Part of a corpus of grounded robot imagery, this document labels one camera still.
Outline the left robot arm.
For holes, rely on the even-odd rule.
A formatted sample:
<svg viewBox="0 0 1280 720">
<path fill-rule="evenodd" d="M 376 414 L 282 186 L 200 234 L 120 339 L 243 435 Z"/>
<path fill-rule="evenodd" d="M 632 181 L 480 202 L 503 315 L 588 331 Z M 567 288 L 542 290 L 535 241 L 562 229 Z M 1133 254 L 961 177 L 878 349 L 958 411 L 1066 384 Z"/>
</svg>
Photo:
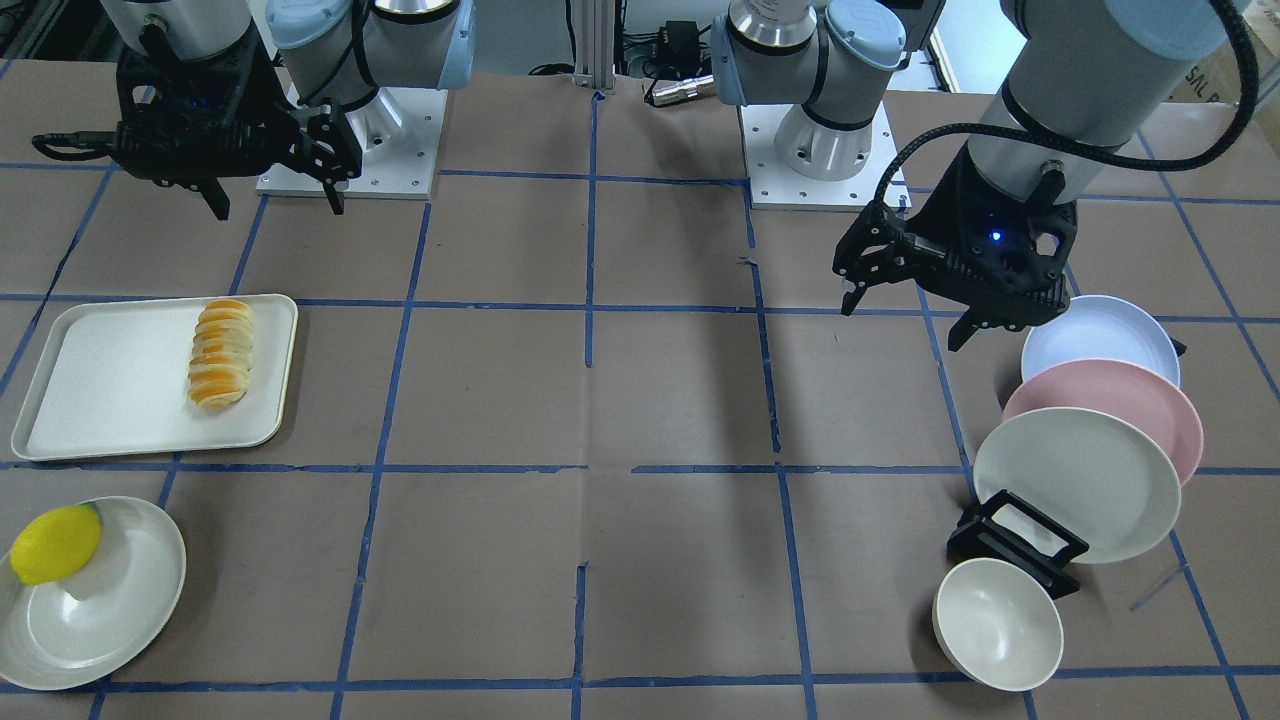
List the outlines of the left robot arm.
<svg viewBox="0 0 1280 720">
<path fill-rule="evenodd" d="M 1181 172 L 1222 156 L 1251 123 L 1260 68 L 1240 1 L 1005 1 L 1025 42 L 977 123 L 905 143 L 835 250 L 842 314 L 870 287 L 913 281 L 965 307 L 948 332 L 1043 325 L 1069 305 L 1076 200 L 1102 167 Z M 938 3 L 733 1 L 716 20 L 719 100 L 785 106 L 780 160 L 814 181 L 864 172 L 891 76 L 915 50 L 905 15 Z M 1123 147 L 1196 60 L 1224 44 L 1240 97 L 1222 135 L 1181 159 Z"/>
</svg>

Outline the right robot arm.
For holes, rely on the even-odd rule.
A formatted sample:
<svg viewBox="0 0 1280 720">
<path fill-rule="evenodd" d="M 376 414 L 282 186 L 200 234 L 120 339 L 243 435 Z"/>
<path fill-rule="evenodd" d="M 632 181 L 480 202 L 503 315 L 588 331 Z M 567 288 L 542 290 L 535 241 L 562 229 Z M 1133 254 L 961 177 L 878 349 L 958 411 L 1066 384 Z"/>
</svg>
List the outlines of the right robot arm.
<svg viewBox="0 0 1280 720">
<path fill-rule="evenodd" d="M 106 1 L 125 42 L 122 119 L 90 141 L 132 176 L 229 214 L 224 178 L 259 192 L 431 196 L 449 91 L 474 67 L 471 1 Z"/>
</svg>

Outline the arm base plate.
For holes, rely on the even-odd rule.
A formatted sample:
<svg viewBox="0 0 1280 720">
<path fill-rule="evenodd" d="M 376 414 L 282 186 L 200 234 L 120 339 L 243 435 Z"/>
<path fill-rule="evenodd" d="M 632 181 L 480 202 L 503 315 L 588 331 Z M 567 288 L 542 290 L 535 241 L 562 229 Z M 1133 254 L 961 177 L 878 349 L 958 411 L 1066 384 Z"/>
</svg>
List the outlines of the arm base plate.
<svg viewBox="0 0 1280 720">
<path fill-rule="evenodd" d="M 339 187 L 347 199 L 429 200 L 449 92 L 381 88 L 349 114 L 364 147 L 361 174 Z"/>
<path fill-rule="evenodd" d="M 860 211 L 899 151 L 883 106 L 849 132 L 817 126 L 795 105 L 744 106 L 739 115 L 755 209 Z"/>
</svg>

